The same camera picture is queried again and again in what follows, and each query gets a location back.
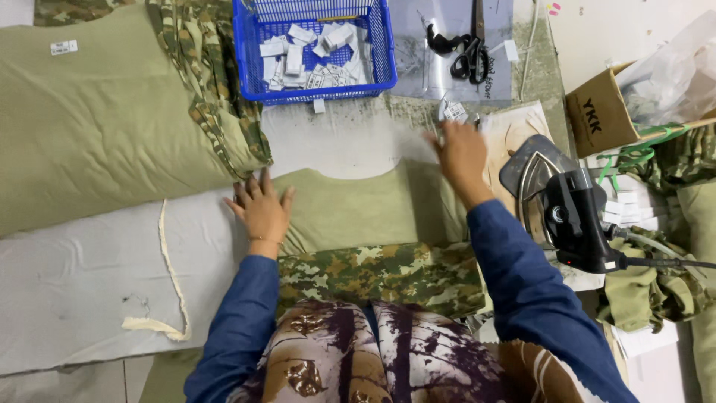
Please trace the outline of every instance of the plastic bag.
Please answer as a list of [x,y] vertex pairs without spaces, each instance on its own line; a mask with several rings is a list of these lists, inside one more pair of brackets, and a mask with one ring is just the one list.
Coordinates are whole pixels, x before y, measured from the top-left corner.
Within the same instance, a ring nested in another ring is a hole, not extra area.
[[707,11],[651,57],[616,76],[632,121],[687,123],[716,108],[716,11]]

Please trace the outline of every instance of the steam iron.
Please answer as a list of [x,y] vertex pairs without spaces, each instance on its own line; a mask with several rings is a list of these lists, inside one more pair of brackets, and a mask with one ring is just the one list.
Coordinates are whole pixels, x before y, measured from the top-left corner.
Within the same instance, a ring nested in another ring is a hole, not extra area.
[[590,273],[623,268],[623,254],[609,247],[614,228],[597,212],[606,192],[545,136],[530,137],[500,170],[500,182],[518,201],[527,233],[557,260]]

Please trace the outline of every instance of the white clothing label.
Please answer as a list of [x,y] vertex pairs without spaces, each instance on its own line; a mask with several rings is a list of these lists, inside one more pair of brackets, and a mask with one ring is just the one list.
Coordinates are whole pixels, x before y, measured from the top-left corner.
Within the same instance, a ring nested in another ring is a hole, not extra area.
[[78,50],[78,48],[77,48],[77,40],[76,39],[73,39],[71,41],[55,42],[55,43],[49,44],[49,52],[52,53],[52,56],[57,56],[58,54],[76,52],[77,50]]

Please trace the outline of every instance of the blue sleeve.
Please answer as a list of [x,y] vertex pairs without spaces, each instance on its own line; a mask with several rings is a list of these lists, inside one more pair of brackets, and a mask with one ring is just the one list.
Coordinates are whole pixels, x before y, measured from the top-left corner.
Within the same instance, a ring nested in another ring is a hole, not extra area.
[[279,264],[247,256],[211,322],[204,357],[184,383],[187,403],[221,402],[256,370],[276,330]]
[[500,339],[548,349],[605,402],[638,402],[621,380],[603,333],[522,224],[494,199],[468,213],[468,226]]

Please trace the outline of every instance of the person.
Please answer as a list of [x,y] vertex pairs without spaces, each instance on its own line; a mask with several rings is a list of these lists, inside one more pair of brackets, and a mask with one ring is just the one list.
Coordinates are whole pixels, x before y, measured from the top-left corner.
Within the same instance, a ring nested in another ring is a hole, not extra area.
[[[186,380],[188,402],[637,401],[560,272],[482,181],[481,134],[471,125],[440,126],[442,145],[434,133],[426,138],[469,211],[495,329],[511,341],[500,345],[500,362],[460,324],[416,305],[372,301],[361,309],[305,300],[277,326],[276,260],[296,192],[289,188],[279,200],[264,171],[260,185],[253,177],[247,189],[235,185],[238,203],[226,199],[251,246],[213,319],[204,357]],[[502,346],[517,346],[511,361]],[[531,383],[520,375],[532,376]]]

